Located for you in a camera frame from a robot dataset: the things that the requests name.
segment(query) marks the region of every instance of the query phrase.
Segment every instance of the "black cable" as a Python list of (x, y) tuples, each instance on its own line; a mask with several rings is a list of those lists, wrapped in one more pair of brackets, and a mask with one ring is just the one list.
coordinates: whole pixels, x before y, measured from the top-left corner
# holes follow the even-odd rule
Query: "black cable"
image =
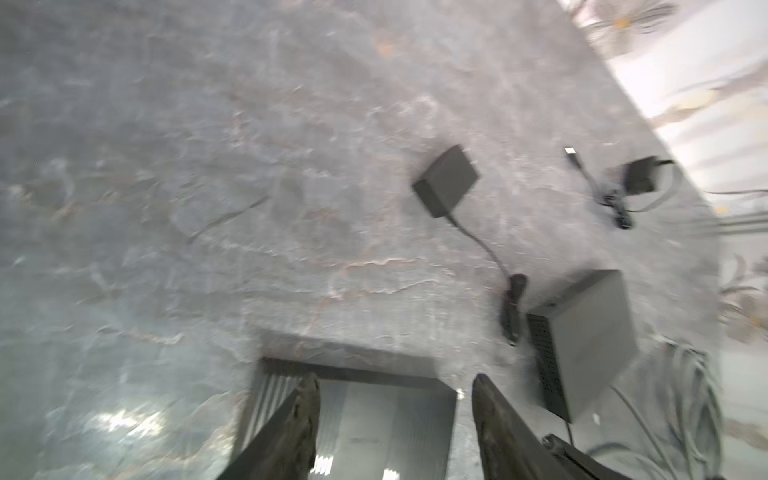
[[(672, 160), (664, 160), (664, 161), (660, 161), (659, 165), (664, 165), (664, 164), (667, 164), (667, 163), (672, 164), (674, 162)], [(680, 185), (682, 183), (683, 183), (683, 175), (680, 172), (680, 168), (679, 167), (673, 167), (673, 170), (672, 170), (672, 184), (670, 185), (670, 187), (667, 189), (666, 192), (661, 194), (656, 200), (650, 202), (645, 207), (643, 207), (643, 208), (641, 208), (639, 210), (627, 210), (627, 212), (631, 212), (633, 214), (642, 214), (643, 212), (648, 212), (649, 210), (653, 210), (654, 208), (658, 207), (662, 203), (664, 203), (667, 200), (671, 199), (677, 193), (677, 191), (680, 189)]]
[(568, 429), (568, 442), (571, 443), (572, 447), (575, 447), (576, 445), (574, 445), (574, 434), (571, 432), (571, 424), (565, 420), (563, 420), (563, 422), (565, 422), (565, 428)]
[(631, 450), (623, 443), (607, 442), (600, 445), (596, 445), (584, 453), (587, 457), (599, 457), (601, 453), (613, 451), (613, 450)]
[(582, 175), (584, 175), (584, 179), (586, 179), (590, 189), (592, 190), (592, 198), (594, 201), (603, 207), (610, 207), (611, 205), (605, 203), (603, 196), (600, 195), (600, 188), (598, 187), (597, 181), (589, 174), (587, 169), (584, 168), (584, 164), (581, 163), (581, 159), (578, 157), (576, 150), (573, 147), (566, 147), (565, 157), (573, 164), (574, 167), (576, 167), (581, 172)]
[(755, 188), (752, 190), (735, 190), (733, 192), (704, 192), (709, 195), (745, 195), (745, 194), (768, 194), (767, 189)]
[(501, 270), (502, 273), (504, 274), (505, 280), (507, 280), (507, 281), (509, 280), (509, 272), (507, 271), (507, 269), (504, 268), (504, 264), (502, 263), (502, 261), (498, 259), (496, 254), (493, 253), (493, 250), (491, 250), (488, 247), (488, 245), (483, 243), (483, 241), (480, 240), (479, 238), (477, 238), (474, 235), (472, 235), (471, 233), (469, 233), (467, 231), (467, 229), (462, 227), (462, 225), (453, 217), (453, 215), (447, 214), (447, 215), (445, 215), (445, 218), (447, 218), (448, 221), (451, 222), (451, 225), (453, 225), (454, 227), (458, 228), (458, 231), (460, 231), (461, 233), (463, 233), (467, 237), (473, 239), (475, 241), (475, 243), (477, 243), (480, 247), (482, 247), (483, 250), (488, 252), (488, 255), (491, 256), (491, 259), (496, 263), (496, 265), (498, 265), (498, 269)]
[(598, 188), (598, 183), (594, 177), (589, 174), (586, 168), (580, 168), (579, 171), (582, 175), (584, 175), (584, 178), (587, 179), (587, 183), (592, 190), (592, 198), (594, 198), (594, 201), (603, 207), (610, 207), (611, 205), (606, 204), (603, 198), (600, 196), (600, 189)]

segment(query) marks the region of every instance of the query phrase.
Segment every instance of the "marble surface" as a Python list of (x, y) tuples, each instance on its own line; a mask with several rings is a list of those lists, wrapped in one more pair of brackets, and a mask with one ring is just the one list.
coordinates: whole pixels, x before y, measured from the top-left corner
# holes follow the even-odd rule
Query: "marble surface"
[[(524, 308), (623, 270), (636, 394), (649, 332), (717, 347), (694, 189), (622, 231), (564, 160), (665, 152), (555, 0), (3, 0), (0, 65), (5, 478), (215, 478), (265, 353), (486, 372), (564, 435), (504, 279), (411, 192), (457, 143), (481, 178), (455, 215), (530, 276)], [(637, 434), (596, 412), (580, 448)], [(448, 477), (481, 475), (466, 396)]]

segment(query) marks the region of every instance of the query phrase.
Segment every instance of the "black power adapter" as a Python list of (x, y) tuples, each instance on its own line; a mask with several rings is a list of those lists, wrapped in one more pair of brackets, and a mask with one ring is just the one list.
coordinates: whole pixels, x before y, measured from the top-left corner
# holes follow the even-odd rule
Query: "black power adapter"
[(621, 193), (618, 190), (612, 190), (605, 195), (601, 195), (597, 181), (595, 181), (589, 174), (584, 167), (584, 164), (581, 163), (581, 159), (573, 147), (565, 148), (565, 157), (581, 172), (582, 175), (584, 175), (587, 183), (589, 183), (589, 187), (592, 189), (592, 197), (594, 198), (594, 201), (600, 205), (614, 209), (614, 212), (616, 213), (614, 221), (616, 226), (622, 230), (628, 230), (634, 225), (630, 213), (642, 214), (643, 212), (648, 212), (649, 210), (658, 207), (675, 195), (677, 189), (680, 188), (680, 182), (682, 181), (682, 174), (679, 172), (678, 168), (675, 168), (673, 170), (673, 183), (664, 194), (660, 195), (656, 200), (650, 202), (645, 207), (631, 210), (624, 205), (624, 197), (656, 191), (659, 171), (658, 167), (661, 165), (673, 164), (674, 162), (672, 160), (659, 160), (658, 157), (654, 156), (632, 161), (627, 164), (624, 169), (624, 179), (622, 181), (624, 192)]
[(413, 184), (413, 190), (434, 218), (446, 217), (458, 231), (482, 247), (498, 265), (508, 282), (499, 322), (502, 325), (504, 336), (510, 344), (517, 345), (521, 333), (518, 304), (525, 286), (528, 284), (528, 278), (521, 273), (510, 276), (493, 250), (475, 235), (469, 233), (451, 213), (478, 178), (477, 171), (464, 154), (461, 146), (454, 145), (427, 167), (422, 176)]
[(460, 145), (437, 157), (413, 184), (413, 190), (434, 218), (445, 217), (478, 179)]
[(624, 192), (626, 195), (647, 194), (656, 191), (661, 165), (658, 157), (645, 157), (635, 160), (624, 169)]

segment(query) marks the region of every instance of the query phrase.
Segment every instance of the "cable connector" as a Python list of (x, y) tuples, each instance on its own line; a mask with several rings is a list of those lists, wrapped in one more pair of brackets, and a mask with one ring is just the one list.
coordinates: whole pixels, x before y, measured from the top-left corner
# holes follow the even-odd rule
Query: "cable connector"
[(568, 161), (571, 162), (571, 164), (578, 168), (579, 170), (584, 169), (584, 165), (581, 163), (581, 159), (579, 159), (578, 154), (576, 153), (576, 149), (573, 147), (566, 147), (565, 148), (565, 157), (568, 159)]
[(528, 277), (522, 273), (516, 273), (509, 277), (509, 287), (504, 295), (504, 305), (498, 321), (502, 325), (504, 336), (507, 337), (509, 344), (512, 346), (518, 344), (522, 334), (519, 306), (520, 299), (527, 285)]

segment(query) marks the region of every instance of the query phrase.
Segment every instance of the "black box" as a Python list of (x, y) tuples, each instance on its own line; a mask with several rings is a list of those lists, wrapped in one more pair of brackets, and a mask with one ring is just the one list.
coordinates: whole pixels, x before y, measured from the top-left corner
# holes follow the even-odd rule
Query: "black box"
[(573, 422), (637, 353), (618, 270), (593, 270), (526, 316), (547, 409), (566, 422)]
[(462, 148), (454, 145), (429, 165), (413, 190), (429, 213), (439, 218), (451, 213), (477, 179), (478, 173)]
[(656, 191), (658, 164), (657, 157), (645, 157), (628, 164), (627, 169), (624, 170), (624, 191), (627, 195)]

